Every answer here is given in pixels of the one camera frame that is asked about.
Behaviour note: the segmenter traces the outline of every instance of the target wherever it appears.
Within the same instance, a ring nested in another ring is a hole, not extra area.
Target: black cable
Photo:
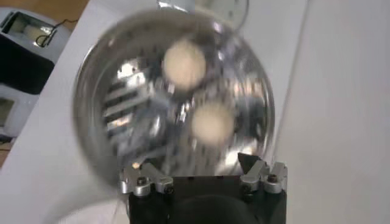
[[[76,20],[64,19],[62,22],[57,23],[56,25],[54,25],[53,28],[51,29],[51,31],[50,31],[49,34],[37,36],[37,38],[35,39],[35,43],[36,43],[38,46],[40,46],[40,47],[45,47],[46,45],[45,45],[44,43],[46,42],[46,40],[47,40],[48,38],[51,37],[51,35],[53,34],[54,30],[55,30],[58,26],[61,26],[62,24],[66,23],[66,22],[68,22],[68,23],[76,23],[76,22],[78,22],[78,19],[76,19]],[[39,40],[40,38],[43,38],[43,37],[44,37],[43,41],[41,42],[41,44],[39,44],[38,40]]]

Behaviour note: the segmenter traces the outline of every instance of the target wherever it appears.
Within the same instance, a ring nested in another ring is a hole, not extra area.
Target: metal bracket
[[[262,160],[256,161],[248,173],[239,178],[244,193],[257,191],[261,176],[267,174],[268,166],[266,163]]]
[[[147,196],[152,184],[161,194],[173,193],[173,178],[162,174],[152,164],[146,163],[141,169],[125,167],[119,176],[119,187],[122,194],[133,193],[137,197]]]
[[[271,194],[279,194],[287,190],[287,167],[276,162],[270,174],[264,180],[264,190]]]

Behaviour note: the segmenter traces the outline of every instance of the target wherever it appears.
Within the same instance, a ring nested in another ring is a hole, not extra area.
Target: wooden floor
[[[0,0],[0,7],[13,7],[39,13],[56,20],[79,19],[89,0]],[[77,23],[65,23],[70,31]],[[0,144],[0,167],[11,149],[11,144]]]

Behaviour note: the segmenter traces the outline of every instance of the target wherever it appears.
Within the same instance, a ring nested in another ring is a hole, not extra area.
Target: screw
[[[164,189],[164,194],[173,194],[173,192],[174,192],[174,189],[173,189],[172,186],[166,187],[166,188]]]
[[[250,187],[246,185],[241,186],[241,193],[242,194],[249,194],[250,193]]]
[[[146,182],[147,182],[146,177],[138,177],[138,178],[136,179],[136,185],[138,185],[138,186],[145,185]]]
[[[277,183],[278,182],[278,176],[275,174],[271,174],[268,176],[267,181],[270,183]]]

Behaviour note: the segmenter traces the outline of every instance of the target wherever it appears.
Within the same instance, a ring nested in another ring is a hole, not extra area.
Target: white wall
[[[310,1],[296,60],[287,223],[389,223],[390,1]]]

